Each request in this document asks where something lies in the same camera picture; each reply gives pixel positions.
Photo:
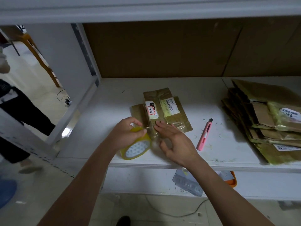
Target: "pink utility knife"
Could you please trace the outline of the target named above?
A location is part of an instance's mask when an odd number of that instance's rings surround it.
[[[208,137],[210,128],[211,128],[211,126],[212,126],[212,121],[213,121],[213,119],[210,118],[209,121],[207,122],[207,124],[206,124],[206,126],[205,126],[205,128],[204,128],[203,134],[202,134],[202,136],[201,136],[201,138],[200,138],[200,141],[199,141],[199,143],[197,144],[197,149],[198,149],[199,151],[203,150],[203,148],[204,148],[204,146],[205,146],[206,139],[207,139],[207,137]]]

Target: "white shelf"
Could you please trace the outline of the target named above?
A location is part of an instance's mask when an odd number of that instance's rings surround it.
[[[108,168],[101,192],[193,197],[174,184],[175,172],[172,169]],[[235,176],[234,189],[246,199],[301,201],[301,174],[235,171]]]
[[[0,25],[301,14],[301,0],[0,0]]]
[[[259,77],[273,83],[278,77]],[[292,89],[299,90],[300,77],[282,77]],[[132,105],[143,103],[143,91],[169,87],[178,96],[193,131],[186,133],[196,146],[209,118],[213,126],[203,151],[198,153],[214,170],[301,172],[301,162],[269,165],[253,150],[221,108],[227,96],[222,78],[131,78],[102,79],[100,86],[73,129],[58,159],[88,159],[114,125],[130,116]],[[114,156],[110,167],[176,169],[160,149],[152,149],[134,160]]]

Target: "shoe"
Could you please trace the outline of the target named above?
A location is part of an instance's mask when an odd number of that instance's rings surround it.
[[[122,216],[119,218],[116,226],[131,226],[131,219],[129,216]]]
[[[22,167],[21,170],[19,170],[19,173],[20,174],[31,174],[35,171],[40,171],[42,169],[43,169],[43,167],[37,166],[35,163],[32,162],[31,164]]]

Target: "black pants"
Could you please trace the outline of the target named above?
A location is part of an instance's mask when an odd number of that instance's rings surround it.
[[[49,136],[55,125],[44,115],[29,98],[18,88],[13,87],[18,96],[7,102],[0,104],[5,112],[19,121],[38,129],[40,132]],[[0,137],[0,154],[9,162],[16,163],[29,157],[29,153]]]

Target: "hand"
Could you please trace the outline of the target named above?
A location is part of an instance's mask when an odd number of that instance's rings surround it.
[[[133,128],[131,123],[142,126],[142,123],[134,117],[125,118],[116,124],[103,143],[117,152],[118,150],[133,144],[136,139],[143,137],[146,133],[146,129],[138,132],[131,132],[130,130]]]
[[[154,128],[164,137],[170,139],[172,148],[169,149],[164,140],[160,142],[160,148],[171,161],[187,168],[196,160],[203,160],[198,154],[191,140],[174,125],[168,125],[164,121],[156,121]]]

